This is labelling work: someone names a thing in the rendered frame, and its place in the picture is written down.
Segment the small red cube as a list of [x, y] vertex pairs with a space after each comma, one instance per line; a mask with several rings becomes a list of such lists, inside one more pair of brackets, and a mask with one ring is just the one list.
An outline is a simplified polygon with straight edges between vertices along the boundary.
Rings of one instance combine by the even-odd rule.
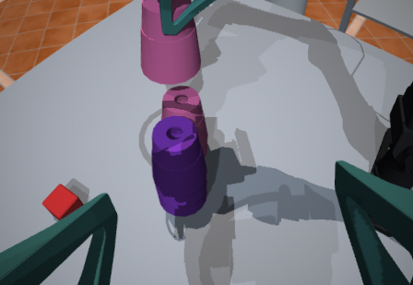
[[54, 215], [58, 220], [63, 219], [68, 214], [75, 211], [77, 208], [83, 206], [81, 200], [64, 187], [59, 184], [42, 202], [42, 204], [48, 209], [48, 211]]

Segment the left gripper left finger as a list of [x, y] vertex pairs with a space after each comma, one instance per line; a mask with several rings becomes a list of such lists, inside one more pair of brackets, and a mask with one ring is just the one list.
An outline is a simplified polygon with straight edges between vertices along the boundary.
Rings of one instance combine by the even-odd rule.
[[110, 285], [118, 215], [107, 193], [0, 253], [0, 285], [40, 285], [92, 234], [77, 285]]

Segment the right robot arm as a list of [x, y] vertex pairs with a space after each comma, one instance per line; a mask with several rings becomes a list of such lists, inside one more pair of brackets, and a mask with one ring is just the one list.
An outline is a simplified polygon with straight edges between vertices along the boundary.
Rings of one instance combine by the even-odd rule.
[[371, 174], [391, 184], [411, 189], [413, 187], [413, 175], [411, 175], [413, 174], [413, 81], [404, 95], [397, 96], [390, 112], [390, 125], [391, 127], [384, 134]]

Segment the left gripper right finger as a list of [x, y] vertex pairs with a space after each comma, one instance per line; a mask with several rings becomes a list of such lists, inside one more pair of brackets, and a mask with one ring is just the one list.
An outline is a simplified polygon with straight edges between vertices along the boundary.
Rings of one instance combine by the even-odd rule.
[[388, 183], [343, 160], [336, 161], [335, 190], [363, 285], [413, 285], [413, 277], [409, 283], [368, 216], [413, 258], [413, 190]]

